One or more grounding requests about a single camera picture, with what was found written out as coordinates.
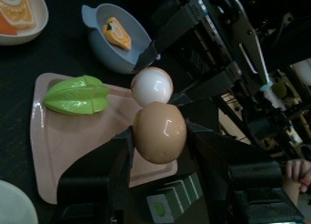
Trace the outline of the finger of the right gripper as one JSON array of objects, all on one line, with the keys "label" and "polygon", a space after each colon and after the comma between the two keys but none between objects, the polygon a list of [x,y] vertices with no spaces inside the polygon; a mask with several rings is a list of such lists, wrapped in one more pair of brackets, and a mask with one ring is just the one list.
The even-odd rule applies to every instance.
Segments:
[{"label": "finger of the right gripper", "polygon": [[204,82],[187,88],[183,92],[171,96],[170,103],[184,106],[198,100],[219,96],[240,79],[240,69],[236,63],[231,63],[224,70]]},{"label": "finger of the right gripper", "polygon": [[158,37],[140,53],[134,71],[147,68],[160,56],[160,53],[174,44],[183,34],[192,29],[208,13],[203,0],[191,0],[172,15]]}]

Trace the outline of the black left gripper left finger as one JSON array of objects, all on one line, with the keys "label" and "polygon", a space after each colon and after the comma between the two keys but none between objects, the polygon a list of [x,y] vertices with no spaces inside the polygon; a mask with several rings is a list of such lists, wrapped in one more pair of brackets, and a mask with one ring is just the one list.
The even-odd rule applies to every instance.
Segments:
[{"label": "black left gripper left finger", "polygon": [[128,128],[61,173],[52,224],[124,224],[132,158]]}]

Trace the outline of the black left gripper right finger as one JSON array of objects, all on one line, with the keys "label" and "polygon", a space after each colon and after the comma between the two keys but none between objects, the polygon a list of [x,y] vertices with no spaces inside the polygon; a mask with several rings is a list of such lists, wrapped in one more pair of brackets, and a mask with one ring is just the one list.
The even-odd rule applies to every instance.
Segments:
[{"label": "black left gripper right finger", "polygon": [[303,224],[282,188],[278,162],[256,147],[195,123],[187,146],[208,209],[210,224]]}]

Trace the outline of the person's hand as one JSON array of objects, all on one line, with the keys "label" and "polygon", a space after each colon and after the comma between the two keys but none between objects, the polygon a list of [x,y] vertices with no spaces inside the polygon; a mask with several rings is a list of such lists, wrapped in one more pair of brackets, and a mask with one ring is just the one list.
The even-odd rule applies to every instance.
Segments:
[{"label": "person's hand", "polygon": [[282,187],[291,202],[298,204],[299,194],[311,189],[311,162],[308,160],[294,159],[287,162]]}]

